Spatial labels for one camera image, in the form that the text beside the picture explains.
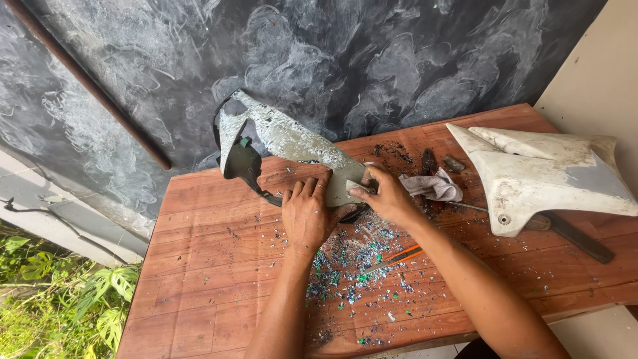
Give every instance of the concrete floor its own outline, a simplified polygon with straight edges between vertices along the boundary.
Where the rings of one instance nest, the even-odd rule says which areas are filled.
[[[574,359],[634,359],[638,353],[638,321],[625,307],[573,317],[550,328]],[[386,359],[454,359],[465,347],[455,344],[390,355]]]

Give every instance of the dark painted wall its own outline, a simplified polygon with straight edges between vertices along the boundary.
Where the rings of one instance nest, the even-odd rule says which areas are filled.
[[[236,88],[332,141],[533,104],[604,3],[29,3],[163,146],[169,172],[2,5],[0,142],[147,236],[169,178],[215,165],[210,120]]]

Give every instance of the person's left hand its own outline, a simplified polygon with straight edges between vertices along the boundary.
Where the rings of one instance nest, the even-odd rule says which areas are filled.
[[[357,209],[356,204],[345,204],[329,211],[325,207],[325,191],[332,171],[321,179],[310,177],[298,181],[294,189],[286,190],[281,203],[283,225],[290,238],[289,247],[297,254],[314,257],[328,239],[337,223]]]

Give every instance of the brown pole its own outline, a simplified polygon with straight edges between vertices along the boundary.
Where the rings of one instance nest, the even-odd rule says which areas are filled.
[[[162,150],[153,143],[148,135],[141,131],[131,119],[125,115],[119,107],[110,99],[110,97],[99,87],[99,85],[84,71],[80,64],[69,54],[64,47],[49,33],[35,15],[26,7],[21,0],[4,0],[4,3],[11,8],[16,18],[20,19],[24,25],[37,37],[44,46],[55,55],[58,60],[80,81],[84,87],[89,90],[93,96],[106,108],[107,111],[115,118],[117,122],[128,131],[131,136],[146,150],[146,152],[160,164],[160,166],[169,170],[171,163]]]

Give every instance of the wooden tabletop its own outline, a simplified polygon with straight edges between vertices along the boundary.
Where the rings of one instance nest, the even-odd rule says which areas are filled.
[[[556,132],[528,105],[451,120],[459,126]],[[421,171],[432,148],[437,164],[452,155],[466,165],[450,174],[463,202],[486,207],[474,166],[445,121],[337,145],[361,162],[388,165],[395,174]],[[272,193],[324,171],[278,157],[264,158],[259,182]],[[425,201],[415,199],[419,205]],[[548,321],[610,305],[638,302],[638,219],[591,212],[559,214],[616,253],[607,265],[553,231],[524,229],[516,238],[490,233],[487,214],[434,203],[433,220],[530,301]],[[219,169],[173,177],[146,253],[117,357],[242,358],[286,253],[280,209],[241,179]],[[386,277],[362,269],[413,245],[374,213],[338,227],[311,273],[316,294],[307,302],[305,354],[351,358],[474,332],[474,327],[427,254]]]

